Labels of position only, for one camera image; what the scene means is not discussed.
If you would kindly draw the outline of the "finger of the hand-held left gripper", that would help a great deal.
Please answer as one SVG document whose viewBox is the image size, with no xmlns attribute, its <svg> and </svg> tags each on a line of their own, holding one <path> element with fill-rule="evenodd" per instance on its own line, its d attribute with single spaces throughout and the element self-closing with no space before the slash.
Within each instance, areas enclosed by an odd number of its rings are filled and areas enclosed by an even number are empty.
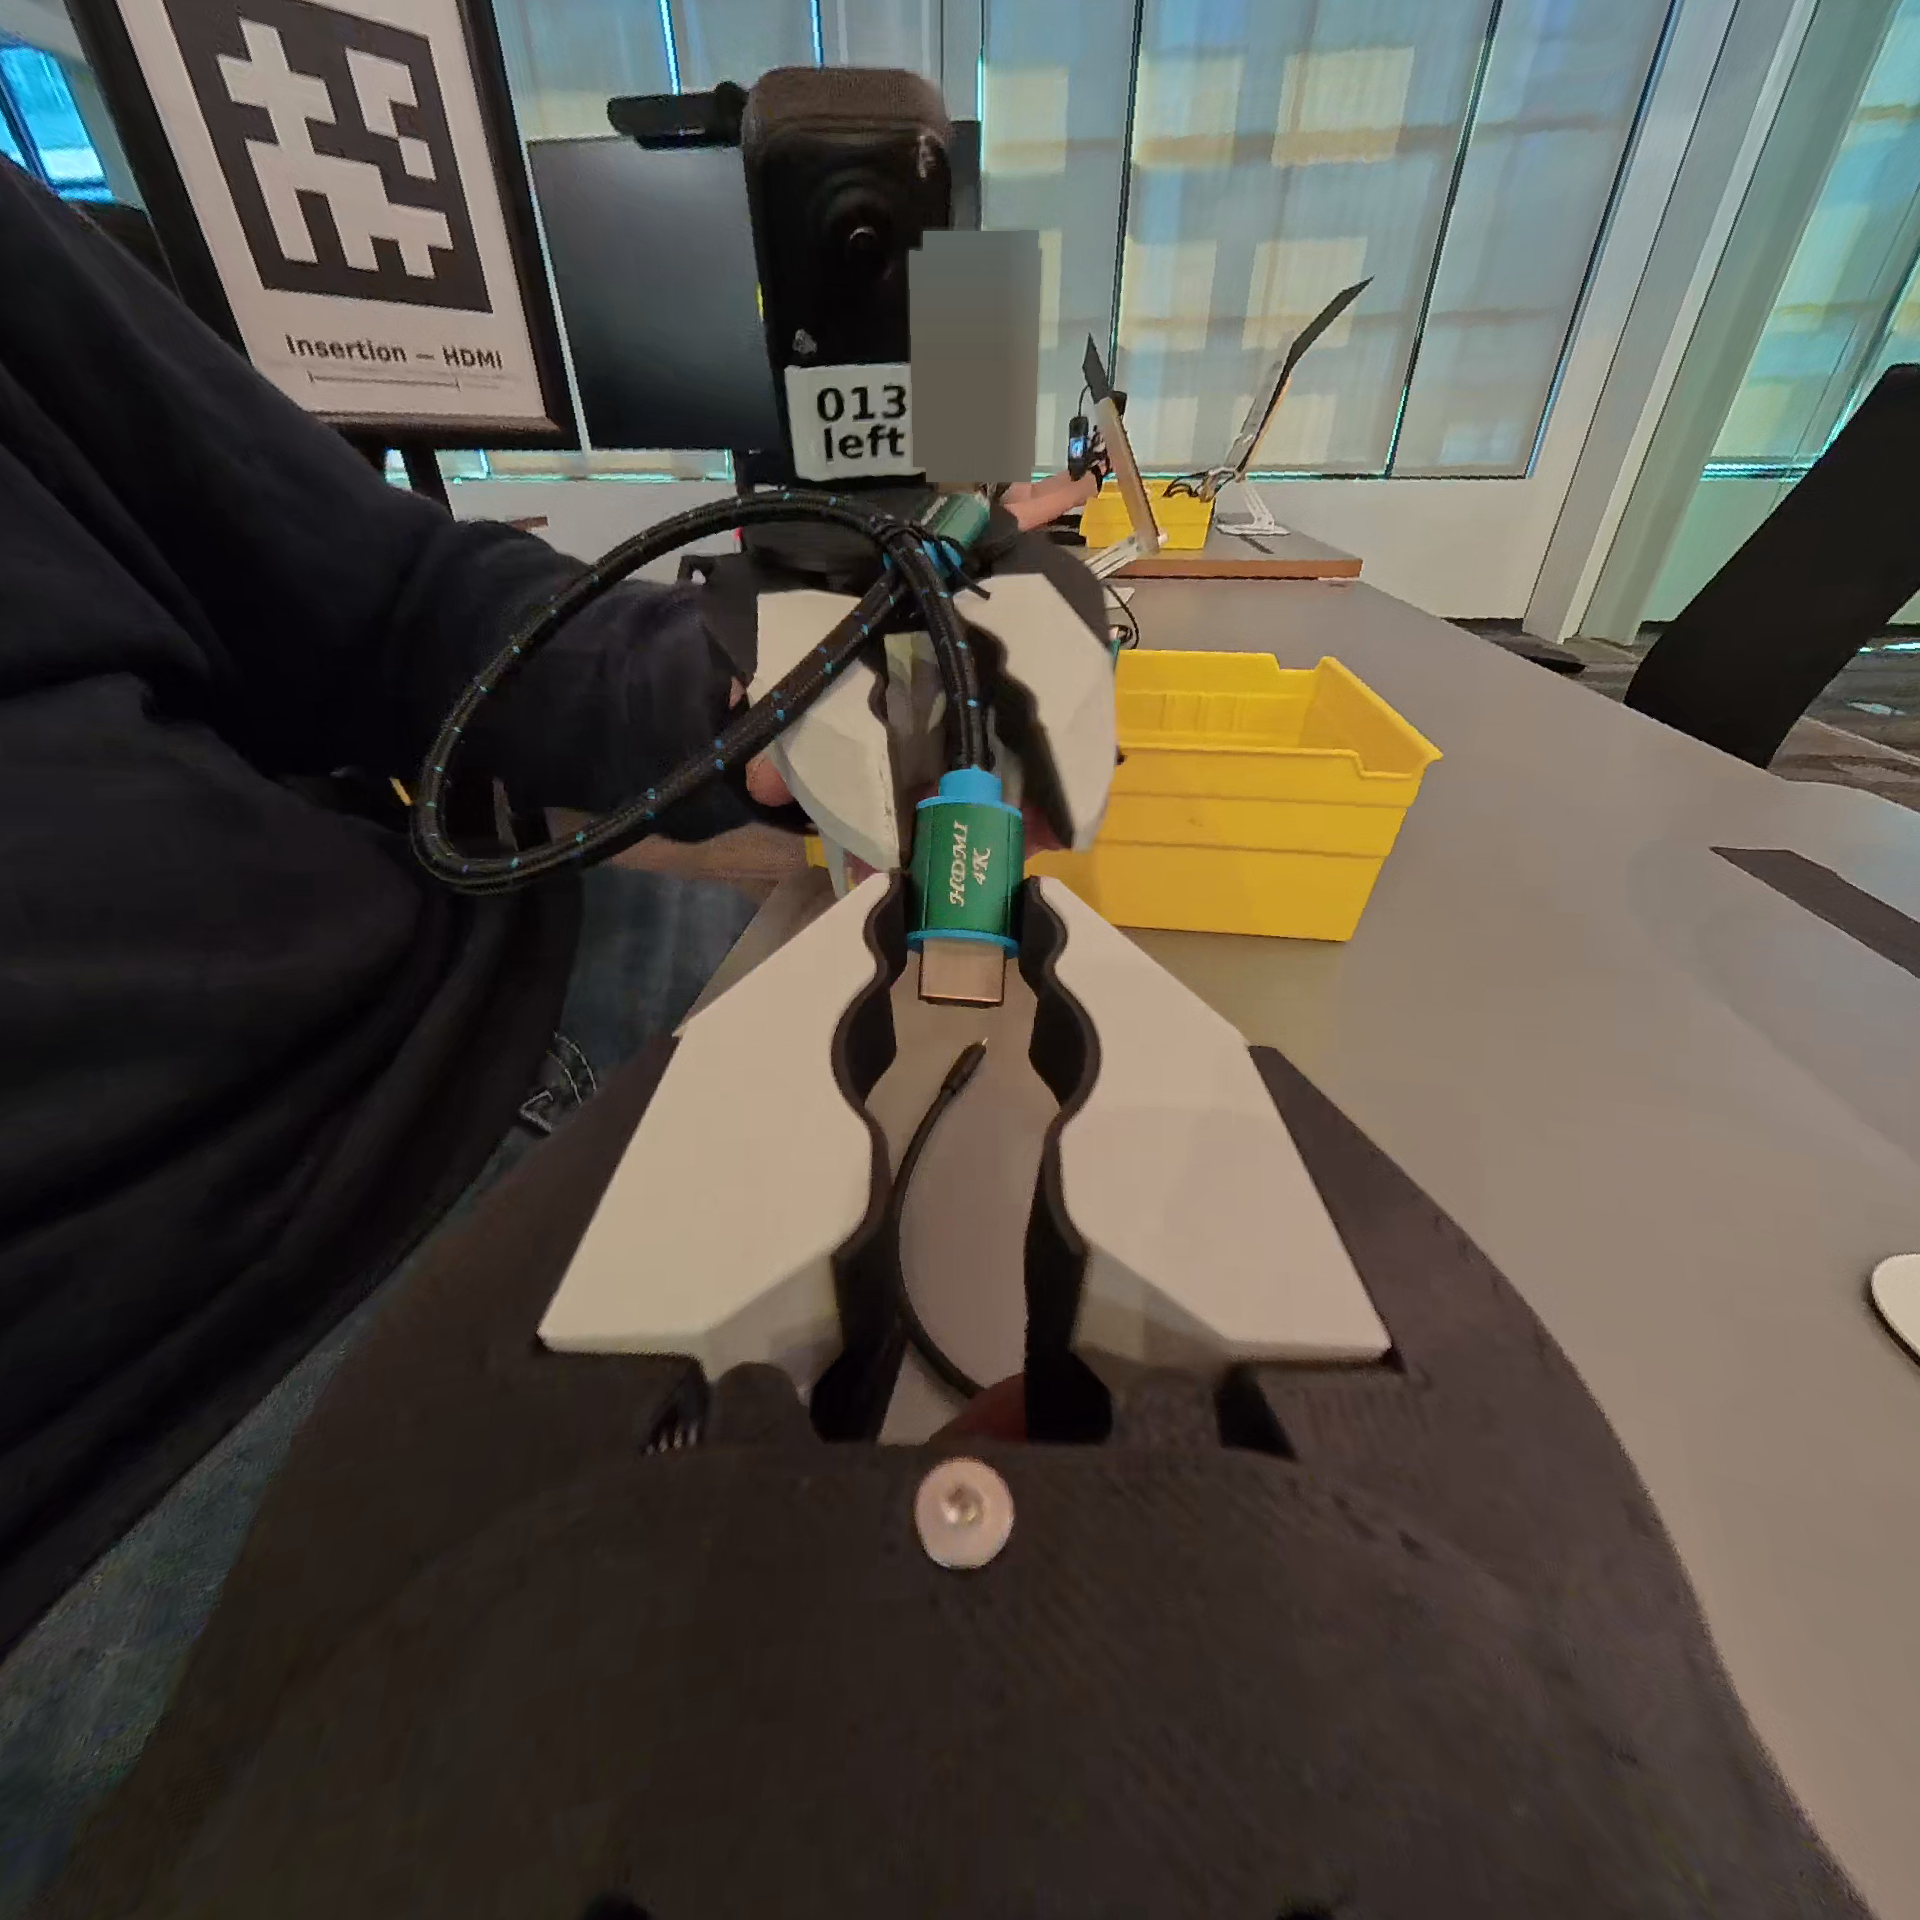
<svg viewBox="0 0 1920 1920">
<path fill-rule="evenodd" d="M 967 601 L 995 769 L 1063 851 L 1092 851 L 1120 769 L 1116 660 L 1095 617 L 1042 571 L 1003 571 Z"/>
<path fill-rule="evenodd" d="M 811 588 L 756 603 L 759 699 L 824 643 L 855 597 Z M 903 865 L 897 756 L 884 717 L 883 674 L 864 656 L 838 667 L 824 695 L 770 748 L 774 765 L 824 842 L 833 891 L 847 896 L 874 874 Z"/>
</svg>

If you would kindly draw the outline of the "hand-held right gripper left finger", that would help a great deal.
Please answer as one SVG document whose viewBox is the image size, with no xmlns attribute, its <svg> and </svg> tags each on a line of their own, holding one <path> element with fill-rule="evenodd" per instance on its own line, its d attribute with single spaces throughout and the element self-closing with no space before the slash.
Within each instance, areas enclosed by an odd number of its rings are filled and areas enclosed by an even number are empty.
<svg viewBox="0 0 1920 1920">
<path fill-rule="evenodd" d="M 690 1015 L 539 1323 L 553 1354 L 770 1364 L 820 1437 L 881 1434 L 898 1229 L 872 1092 L 900 879 L 872 875 Z"/>
</svg>

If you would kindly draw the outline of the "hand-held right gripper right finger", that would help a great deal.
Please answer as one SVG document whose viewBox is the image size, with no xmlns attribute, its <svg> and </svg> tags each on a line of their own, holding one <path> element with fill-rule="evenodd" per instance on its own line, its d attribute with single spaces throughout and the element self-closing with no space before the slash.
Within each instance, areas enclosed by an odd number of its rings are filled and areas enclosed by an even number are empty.
<svg viewBox="0 0 1920 1920">
<path fill-rule="evenodd" d="M 1025 1431 L 1095 1442 L 1100 1363 L 1217 1389 L 1393 1339 L 1242 1032 L 1062 881 L 1025 888 L 1028 1064 L 1059 1112 L 1025 1227 Z"/>
</svg>

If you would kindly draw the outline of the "braided hdmi cable teal plugs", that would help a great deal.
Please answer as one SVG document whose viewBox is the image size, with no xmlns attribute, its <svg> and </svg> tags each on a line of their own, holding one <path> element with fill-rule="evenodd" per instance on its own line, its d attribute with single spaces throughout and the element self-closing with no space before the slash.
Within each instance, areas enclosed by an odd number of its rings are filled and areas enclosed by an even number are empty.
<svg viewBox="0 0 1920 1920">
<path fill-rule="evenodd" d="M 1025 883 L 1025 817 L 1003 793 L 992 764 L 990 716 L 969 627 L 953 589 L 974 589 L 974 543 L 990 528 L 983 496 L 939 496 L 924 520 L 905 520 L 872 500 L 795 487 L 715 500 L 620 544 L 536 613 L 475 674 L 444 717 L 414 784 L 414 847 L 423 866 L 466 896 L 506 896 L 590 869 L 651 836 L 663 817 L 704 786 L 743 771 L 824 695 L 833 673 L 895 627 L 926 633 L 944 688 L 946 769 L 916 805 L 907 861 L 920 994 L 988 1004 L 986 965 L 1018 951 L 1018 889 Z M 636 801 L 590 818 L 570 840 L 518 855 L 478 855 L 446 825 L 449 773 L 464 735 L 490 697 L 544 653 L 566 627 L 627 583 L 643 563 L 699 538 L 777 523 L 819 523 L 874 549 L 879 570 L 855 611 L 804 653 L 802 664 L 728 722 L 710 746 L 678 764 Z"/>
</svg>

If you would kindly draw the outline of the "yellow plastic bin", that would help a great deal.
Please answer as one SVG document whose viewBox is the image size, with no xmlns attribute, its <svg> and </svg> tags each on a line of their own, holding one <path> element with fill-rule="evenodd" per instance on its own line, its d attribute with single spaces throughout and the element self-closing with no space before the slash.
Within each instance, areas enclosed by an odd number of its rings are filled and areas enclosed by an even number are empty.
<svg viewBox="0 0 1920 1920">
<path fill-rule="evenodd" d="M 1180 483 L 1155 481 L 1138 489 L 1159 533 L 1158 557 L 1201 554 L 1211 538 L 1217 504 Z M 1080 536 L 1089 547 L 1113 547 L 1136 533 L 1134 496 L 1111 474 L 1103 491 L 1080 515 Z"/>
<path fill-rule="evenodd" d="M 1345 664 L 1116 656 L 1120 769 L 1092 851 L 1025 855 L 1120 928 L 1353 938 L 1440 751 Z M 905 875 L 916 801 L 898 779 Z"/>
</svg>

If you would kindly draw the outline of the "black webcam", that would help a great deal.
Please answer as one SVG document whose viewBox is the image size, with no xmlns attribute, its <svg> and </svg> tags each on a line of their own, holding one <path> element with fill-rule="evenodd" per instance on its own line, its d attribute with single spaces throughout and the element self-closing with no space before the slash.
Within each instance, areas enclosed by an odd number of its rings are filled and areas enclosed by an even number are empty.
<svg viewBox="0 0 1920 1920">
<path fill-rule="evenodd" d="M 612 132 L 649 154 L 734 151 L 751 92 L 723 80 L 703 92 L 631 93 L 609 100 Z"/>
</svg>

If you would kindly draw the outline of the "black monitor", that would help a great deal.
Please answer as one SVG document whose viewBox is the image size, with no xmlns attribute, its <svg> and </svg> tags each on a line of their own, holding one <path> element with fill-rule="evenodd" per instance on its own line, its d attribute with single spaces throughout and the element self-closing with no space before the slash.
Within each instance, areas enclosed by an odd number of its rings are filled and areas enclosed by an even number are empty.
<svg viewBox="0 0 1920 1920">
<path fill-rule="evenodd" d="M 953 215 L 976 226 L 979 127 L 955 132 Z M 528 160 L 590 443 L 770 452 L 777 400 L 740 148 L 552 137 Z"/>
</svg>

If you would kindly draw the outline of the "wooden top desk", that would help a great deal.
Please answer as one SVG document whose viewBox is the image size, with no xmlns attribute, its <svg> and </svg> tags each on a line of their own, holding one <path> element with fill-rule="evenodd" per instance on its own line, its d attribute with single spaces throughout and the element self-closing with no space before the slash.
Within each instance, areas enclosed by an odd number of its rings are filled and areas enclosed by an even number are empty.
<svg viewBox="0 0 1920 1920">
<path fill-rule="evenodd" d="M 1196 549 L 1163 544 L 1155 556 L 1140 557 L 1120 543 L 1113 551 L 1120 554 L 1123 565 L 1116 565 L 1111 576 L 1134 585 L 1145 581 L 1355 583 L 1361 578 L 1361 561 L 1331 544 L 1286 531 L 1244 536 L 1220 521 L 1210 527 L 1208 539 Z"/>
</svg>

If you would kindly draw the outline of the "silver folding stand with board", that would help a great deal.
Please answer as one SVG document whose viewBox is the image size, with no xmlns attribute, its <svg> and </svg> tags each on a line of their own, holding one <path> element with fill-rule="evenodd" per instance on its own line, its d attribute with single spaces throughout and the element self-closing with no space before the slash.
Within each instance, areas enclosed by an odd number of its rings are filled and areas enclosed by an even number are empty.
<svg viewBox="0 0 1920 1920">
<path fill-rule="evenodd" d="M 1155 556 L 1159 547 L 1159 533 L 1155 528 L 1152 515 L 1145 508 L 1145 499 L 1138 491 L 1145 484 L 1145 477 L 1138 468 L 1134 445 L 1129 442 L 1129 433 L 1123 418 L 1123 404 L 1119 389 L 1113 386 L 1113 377 L 1103 360 L 1098 340 L 1089 336 L 1087 355 L 1084 355 L 1084 379 L 1089 386 L 1089 399 L 1092 400 L 1092 423 L 1098 426 L 1100 437 L 1107 443 L 1111 458 L 1111 474 L 1120 476 L 1120 483 L 1134 496 L 1134 517 L 1136 517 L 1136 533 L 1127 538 L 1127 544 L 1136 551 L 1136 556 Z M 1116 565 L 1123 565 L 1123 557 L 1113 547 L 1089 547 L 1092 554 L 1095 571 L 1105 578 L 1113 575 Z"/>
<path fill-rule="evenodd" d="M 1202 472 L 1186 472 L 1170 477 L 1167 483 L 1163 499 L 1172 500 L 1178 496 L 1186 496 L 1211 508 L 1217 505 L 1217 499 L 1224 489 L 1244 487 L 1254 468 L 1254 459 L 1264 440 L 1264 433 L 1274 423 L 1274 417 L 1287 396 L 1297 369 L 1306 360 L 1307 351 L 1314 347 L 1332 329 L 1332 325 L 1350 313 L 1350 308 L 1363 297 L 1363 292 L 1368 292 L 1371 282 L 1371 277 L 1364 277 L 1340 289 L 1307 320 L 1307 325 L 1295 336 L 1286 355 L 1264 375 L 1263 389 L 1250 399 L 1246 415 L 1240 421 L 1240 434 L 1224 455 L 1224 461 Z"/>
</svg>

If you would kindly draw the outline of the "person's blue jeans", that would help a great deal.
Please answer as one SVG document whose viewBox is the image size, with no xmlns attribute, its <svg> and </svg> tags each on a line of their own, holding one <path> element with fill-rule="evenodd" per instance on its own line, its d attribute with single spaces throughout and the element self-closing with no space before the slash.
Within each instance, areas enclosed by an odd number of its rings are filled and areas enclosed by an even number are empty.
<svg viewBox="0 0 1920 1920">
<path fill-rule="evenodd" d="M 603 866 L 583 924 L 539 1091 L 560 1132 L 640 1047 L 666 1036 L 719 972 L 756 904 L 720 881 Z M 326 1332 L 7 1650 L 2 1667 L 2 1914 L 65 1872 L 80 1832 L 128 1777 L 281 1475 L 298 1431 L 352 1346 L 455 1223 L 536 1145 L 528 1121 L 408 1258 Z"/>
</svg>

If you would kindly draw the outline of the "white framed sign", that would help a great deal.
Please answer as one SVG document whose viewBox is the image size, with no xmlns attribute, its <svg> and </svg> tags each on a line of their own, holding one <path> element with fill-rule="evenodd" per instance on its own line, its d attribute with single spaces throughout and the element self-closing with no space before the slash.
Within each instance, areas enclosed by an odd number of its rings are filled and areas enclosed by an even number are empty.
<svg viewBox="0 0 1920 1920">
<path fill-rule="evenodd" d="M 68 4 L 180 297 L 364 442 L 577 448 L 492 4 Z"/>
</svg>

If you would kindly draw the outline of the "black high-back office chair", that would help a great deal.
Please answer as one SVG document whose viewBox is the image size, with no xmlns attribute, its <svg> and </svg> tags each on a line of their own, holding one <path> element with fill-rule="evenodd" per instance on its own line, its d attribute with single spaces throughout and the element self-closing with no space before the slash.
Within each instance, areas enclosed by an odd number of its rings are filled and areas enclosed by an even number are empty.
<svg viewBox="0 0 1920 1920">
<path fill-rule="evenodd" d="M 1915 592 L 1918 367 L 1898 364 L 1652 643 L 1624 709 L 1767 769 Z"/>
</svg>

